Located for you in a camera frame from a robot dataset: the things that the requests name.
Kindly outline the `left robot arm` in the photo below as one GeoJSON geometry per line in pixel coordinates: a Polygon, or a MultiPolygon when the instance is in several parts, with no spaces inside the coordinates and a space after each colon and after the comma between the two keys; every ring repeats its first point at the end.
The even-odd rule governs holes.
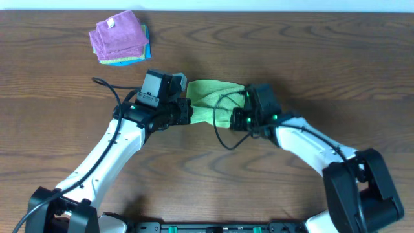
{"type": "Polygon", "coordinates": [[[152,133],[187,125],[192,113],[188,98],[161,102],[156,107],[118,102],[104,136],[85,160],[55,189],[39,187],[32,194],[22,218],[25,232],[126,232],[126,222],[98,216],[108,189],[152,133]]]}

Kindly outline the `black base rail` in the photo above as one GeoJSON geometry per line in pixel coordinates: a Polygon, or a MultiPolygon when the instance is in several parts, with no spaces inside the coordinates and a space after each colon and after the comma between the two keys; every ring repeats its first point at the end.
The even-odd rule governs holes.
{"type": "Polygon", "coordinates": [[[158,223],[141,222],[135,233],[307,233],[303,223],[158,223]]]}

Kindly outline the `light green folded cloth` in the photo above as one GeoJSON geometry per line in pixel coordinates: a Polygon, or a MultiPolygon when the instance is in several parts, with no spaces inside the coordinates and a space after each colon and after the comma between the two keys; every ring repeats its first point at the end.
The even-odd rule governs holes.
{"type": "Polygon", "coordinates": [[[101,21],[89,35],[93,51],[102,64],[143,60],[146,57],[149,40],[139,21],[115,23],[112,27],[101,21]]]}

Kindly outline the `blue folded cloth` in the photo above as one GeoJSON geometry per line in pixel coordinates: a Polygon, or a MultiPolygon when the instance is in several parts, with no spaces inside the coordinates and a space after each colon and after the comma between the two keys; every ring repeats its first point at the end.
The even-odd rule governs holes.
{"type": "Polygon", "coordinates": [[[122,57],[111,59],[111,60],[100,60],[101,64],[115,66],[115,67],[123,67],[127,65],[132,65],[134,63],[139,63],[144,60],[148,60],[151,58],[151,44],[149,40],[149,30],[147,25],[141,25],[142,30],[148,40],[148,43],[145,46],[141,47],[129,47],[127,49],[122,50],[122,57]]]}

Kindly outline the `purple folded cloth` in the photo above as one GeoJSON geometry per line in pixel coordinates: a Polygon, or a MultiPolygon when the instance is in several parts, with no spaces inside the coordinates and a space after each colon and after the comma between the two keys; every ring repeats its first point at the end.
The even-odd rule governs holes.
{"type": "Polygon", "coordinates": [[[99,61],[139,58],[149,43],[146,31],[130,10],[96,24],[89,32],[90,42],[99,61]]]}

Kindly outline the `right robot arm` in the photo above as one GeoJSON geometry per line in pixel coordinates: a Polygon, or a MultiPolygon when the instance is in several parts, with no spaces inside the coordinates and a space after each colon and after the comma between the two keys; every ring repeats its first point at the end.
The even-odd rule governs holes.
{"type": "Polygon", "coordinates": [[[306,232],[377,232],[404,217],[404,207],[383,156],[373,148],[344,146],[302,116],[234,109],[230,128],[268,139],[323,178],[327,210],[305,220],[306,232]]]}

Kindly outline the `green microfiber cloth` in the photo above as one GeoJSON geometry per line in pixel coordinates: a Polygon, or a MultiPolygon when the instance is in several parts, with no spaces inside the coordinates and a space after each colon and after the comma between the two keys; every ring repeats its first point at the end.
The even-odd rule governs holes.
{"type": "Polygon", "coordinates": [[[243,85],[219,80],[189,82],[186,98],[191,100],[193,108],[191,123],[206,122],[213,125],[213,109],[220,97],[224,96],[215,112],[215,124],[218,128],[229,128],[233,109],[244,108],[245,96],[239,94],[239,91],[244,90],[243,85]]]}

